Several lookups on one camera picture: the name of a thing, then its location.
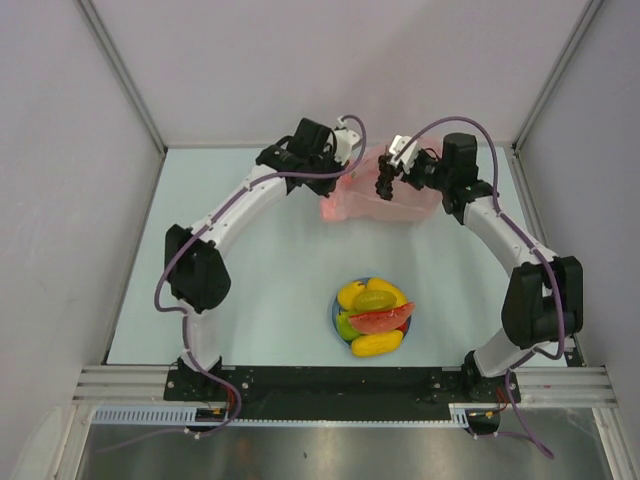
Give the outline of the black fake grapes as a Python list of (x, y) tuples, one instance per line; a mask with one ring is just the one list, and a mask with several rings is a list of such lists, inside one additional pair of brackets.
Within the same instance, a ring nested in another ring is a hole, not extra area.
[(393, 182), (400, 173), (401, 168), (392, 163), (390, 153), (378, 157), (378, 177), (375, 182), (375, 190), (382, 200), (391, 201), (393, 199)]

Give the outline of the pink plastic bag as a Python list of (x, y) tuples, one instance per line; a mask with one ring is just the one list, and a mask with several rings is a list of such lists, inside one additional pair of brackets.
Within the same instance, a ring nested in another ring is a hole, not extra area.
[(370, 218), (387, 222), (421, 222), (440, 206), (440, 192), (427, 187), (415, 190), (395, 179), (392, 199), (383, 200), (376, 193), (378, 159), (387, 150), (379, 145), (369, 150), (358, 167), (342, 176), (328, 197), (321, 197), (319, 210), (325, 222), (341, 222), (355, 218)]

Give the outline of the yellow fake pear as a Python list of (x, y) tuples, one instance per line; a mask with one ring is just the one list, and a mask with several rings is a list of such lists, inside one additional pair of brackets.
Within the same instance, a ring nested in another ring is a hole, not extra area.
[(355, 299), (366, 290), (362, 281), (353, 281), (344, 285), (337, 294), (337, 301), (342, 310), (352, 310)]

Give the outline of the blue plastic bowl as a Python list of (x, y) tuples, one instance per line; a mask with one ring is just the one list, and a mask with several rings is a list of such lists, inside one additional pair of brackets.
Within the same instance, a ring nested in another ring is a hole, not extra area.
[[(369, 277), (369, 278), (362, 278), (362, 279), (357, 279), (357, 280), (354, 280), (354, 281), (362, 281), (363, 283), (367, 284), (367, 281), (368, 281), (370, 278), (372, 278), (372, 277)], [(361, 314), (361, 313), (366, 313), (366, 312), (358, 312), (358, 311), (356, 311), (356, 310), (354, 310), (354, 309), (352, 309), (352, 310), (342, 310), (342, 309), (341, 309), (341, 307), (340, 307), (340, 306), (339, 306), (339, 304), (338, 304), (338, 301), (337, 301), (337, 294), (336, 294), (336, 296), (335, 296), (335, 298), (334, 298), (334, 300), (333, 300), (333, 303), (331, 304), (331, 307), (330, 307), (330, 309), (329, 309), (329, 313), (330, 313), (330, 319), (331, 319), (331, 322), (332, 322), (332, 324), (333, 324), (333, 327), (334, 327), (334, 329), (335, 329), (335, 331), (336, 331), (337, 335), (339, 336), (339, 334), (338, 334), (338, 332), (337, 332), (337, 329), (336, 329), (336, 316), (337, 316), (339, 313), (341, 313), (341, 312), (347, 312), (350, 316), (353, 316), (353, 315), (357, 315), (357, 314)], [(351, 341), (351, 342), (346, 342), (346, 341), (344, 341), (344, 340), (342, 340), (342, 341), (343, 341), (344, 343), (346, 343), (347, 345), (351, 345), (351, 343), (352, 343), (352, 341)]]

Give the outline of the fake watermelon slice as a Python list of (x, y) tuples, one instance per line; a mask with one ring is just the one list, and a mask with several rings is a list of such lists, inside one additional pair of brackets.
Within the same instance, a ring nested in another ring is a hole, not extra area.
[(409, 302), (403, 306), (385, 311), (372, 311), (350, 316), (352, 327), (361, 334), (377, 334), (391, 330), (399, 330), (399, 327), (409, 321), (415, 310), (415, 303)]

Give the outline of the green fake pear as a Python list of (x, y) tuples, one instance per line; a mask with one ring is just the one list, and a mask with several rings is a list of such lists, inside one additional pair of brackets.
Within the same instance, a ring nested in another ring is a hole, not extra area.
[(351, 342), (361, 336), (361, 333), (351, 326), (350, 315), (347, 312), (341, 312), (336, 316), (336, 329), (342, 340)]

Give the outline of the yellow fake mango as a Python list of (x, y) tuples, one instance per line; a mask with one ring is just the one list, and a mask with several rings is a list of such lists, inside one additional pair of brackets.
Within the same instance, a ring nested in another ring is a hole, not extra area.
[(400, 307), (408, 303), (405, 293), (387, 280), (379, 277), (372, 277), (367, 281), (366, 286), (368, 290), (379, 290), (393, 294), (396, 298), (394, 307)]

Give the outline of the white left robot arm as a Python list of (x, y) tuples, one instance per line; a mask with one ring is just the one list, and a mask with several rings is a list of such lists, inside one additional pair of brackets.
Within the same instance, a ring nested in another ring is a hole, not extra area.
[(294, 134), (258, 154), (255, 165), (221, 205), (189, 227), (175, 224), (166, 232), (164, 271), (154, 305), (160, 312), (183, 316), (180, 359), (191, 369), (185, 385), (197, 398), (210, 399), (221, 387), (221, 376), (212, 369), (221, 352), (212, 339), (209, 313), (231, 289), (225, 256), (232, 244), (295, 188), (305, 185), (318, 196), (328, 196), (349, 168), (353, 151), (365, 143), (344, 118), (334, 128), (304, 118)]

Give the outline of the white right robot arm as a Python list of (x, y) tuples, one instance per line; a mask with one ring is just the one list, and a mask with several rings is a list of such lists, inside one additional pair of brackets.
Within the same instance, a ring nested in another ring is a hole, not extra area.
[(474, 233), (509, 276), (502, 326), (465, 358), (463, 393), (484, 401), (496, 391), (497, 378), (534, 355), (561, 358), (566, 339), (584, 325), (579, 260), (557, 255), (505, 213), (496, 187), (479, 177), (475, 136), (446, 135), (439, 155), (419, 147), (414, 137), (396, 136), (389, 152), (402, 182), (440, 192), (445, 212)]

